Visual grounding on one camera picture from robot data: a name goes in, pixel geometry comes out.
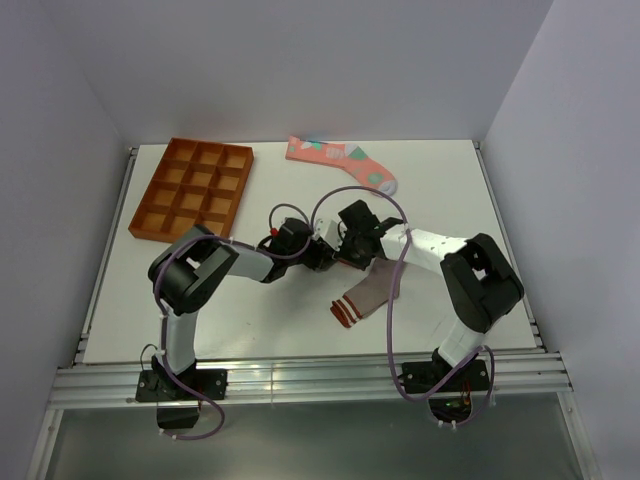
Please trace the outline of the beige sock orange stripes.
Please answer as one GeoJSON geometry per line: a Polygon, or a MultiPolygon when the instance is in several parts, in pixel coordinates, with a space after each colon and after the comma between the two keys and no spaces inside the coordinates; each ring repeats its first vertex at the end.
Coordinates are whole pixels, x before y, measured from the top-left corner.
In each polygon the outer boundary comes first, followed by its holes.
{"type": "Polygon", "coordinates": [[[331,302],[330,312],[344,328],[352,328],[388,302],[395,266],[395,261],[376,259],[362,281],[331,302]]]}

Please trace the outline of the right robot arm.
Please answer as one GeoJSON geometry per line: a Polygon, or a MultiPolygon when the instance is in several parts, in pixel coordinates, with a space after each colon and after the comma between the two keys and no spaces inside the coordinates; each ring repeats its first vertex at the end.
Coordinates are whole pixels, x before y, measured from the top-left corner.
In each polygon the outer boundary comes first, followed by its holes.
{"type": "Polygon", "coordinates": [[[338,258],[367,272],[332,302],[332,314],[350,328],[398,298],[406,265],[442,277],[457,316],[432,354],[426,378],[452,390],[468,374],[493,325],[524,297],[524,287],[494,239],[484,233],[464,239],[410,229],[398,219],[381,221],[357,201],[339,213],[343,226],[338,258]]]}

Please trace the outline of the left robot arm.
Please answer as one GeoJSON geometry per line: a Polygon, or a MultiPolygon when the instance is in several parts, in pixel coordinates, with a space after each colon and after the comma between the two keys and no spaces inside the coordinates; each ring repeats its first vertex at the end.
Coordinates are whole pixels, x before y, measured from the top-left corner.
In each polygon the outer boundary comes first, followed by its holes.
{"type": "Polygon", "coordinates": [[[172,399],[193,391],[198,313],[226,277],[270,284],[297,265],[325,271],[338,249],[296,218],[285,219],[256,246],[220,237],[203,224],[191,227],[148,270],[161,311],[161,346],[154,359],[154,368],[163,369],[159,388],[172,399]]]}

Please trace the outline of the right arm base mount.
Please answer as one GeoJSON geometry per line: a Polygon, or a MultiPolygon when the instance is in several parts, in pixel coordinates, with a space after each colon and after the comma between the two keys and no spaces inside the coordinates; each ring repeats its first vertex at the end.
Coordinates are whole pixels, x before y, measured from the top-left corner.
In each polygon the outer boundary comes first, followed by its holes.
{"type": "MultiPolygon", "coordinates": [[[[407,394],[418,395],[427,393],[451,370],[440,361],[404,362],[397,379],[407,394]]],[[[472,360],[428,399],[432,418],[451,427],[459,426],[473,414],[472,394],[490,391],[493,380],[494,374],[483,360],[472,360]]]]}

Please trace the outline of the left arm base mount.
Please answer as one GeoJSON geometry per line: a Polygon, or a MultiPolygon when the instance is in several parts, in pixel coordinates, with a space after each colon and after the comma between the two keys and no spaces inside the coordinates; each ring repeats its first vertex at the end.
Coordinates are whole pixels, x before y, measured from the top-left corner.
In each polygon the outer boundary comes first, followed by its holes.
{"type": "MultiPolygon", "coordinates": [[[[228,372],[225,369],[191,369],[178,376],[191,390],[211,400],[223,400],[228,372]]],[[[193,428],[203,407],[203,401],[171,380],[163,369],[140,373],[135,402],[156,405],[157,425],[165,430],[182,433],[193,428]]]]}

